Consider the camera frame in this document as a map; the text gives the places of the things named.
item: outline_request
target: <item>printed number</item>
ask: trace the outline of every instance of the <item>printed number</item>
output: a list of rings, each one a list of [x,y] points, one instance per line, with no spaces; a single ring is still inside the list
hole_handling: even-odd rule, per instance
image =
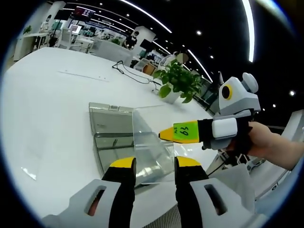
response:
[[[184,134],[184,135],[188,135],[188,132],[186,132],[186,130],[188,131],[188,127],[181,127],[182,130],[184,130],[183,132],[180,131],[180,133]]]

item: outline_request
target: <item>white pot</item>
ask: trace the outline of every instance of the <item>white pot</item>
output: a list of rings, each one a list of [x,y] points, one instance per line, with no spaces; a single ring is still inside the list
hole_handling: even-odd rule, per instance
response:
[[[177,98],[180,97],[181,94],[182,92],[175,93],[173,92],[173,90],[171,90],[171,92],[162,100],[166,103],[173,104],[177,100]]]

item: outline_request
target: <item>folded transparent sheet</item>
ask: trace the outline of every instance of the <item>folded transparent sheet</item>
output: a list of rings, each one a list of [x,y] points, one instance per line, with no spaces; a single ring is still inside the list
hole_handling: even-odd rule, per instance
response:
[[[174,181],[173,143],[158,137],[160,131],[173,126],[169,113],[163,105],[133,111],[137,184]]]
[[[101,177],[114,161],[135,156],[136,185],[174,181],[173,143],[158,138],[172,126],[165,106],[132,109],[90,103],[89,110]]]
[[[132,108],[90,103],[95,158],[101,177],[114,161],[135,156]]]

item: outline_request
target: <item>green label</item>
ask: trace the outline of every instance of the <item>green label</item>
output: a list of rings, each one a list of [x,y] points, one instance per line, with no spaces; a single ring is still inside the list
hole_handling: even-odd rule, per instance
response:
[[[199,126],[197,121],[175,123],[173,125],[173,139],[194,140],[199,139]]]

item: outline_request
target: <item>clear plastic sheet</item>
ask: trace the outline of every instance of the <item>clear plastic sheet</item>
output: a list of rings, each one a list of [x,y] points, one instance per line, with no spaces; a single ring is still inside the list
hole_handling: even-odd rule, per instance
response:
[[[160,131],[173,126],[167,109],[167,106],[160,105],[133,111],[137,184],[174,181],[173,142],[158,137]]]

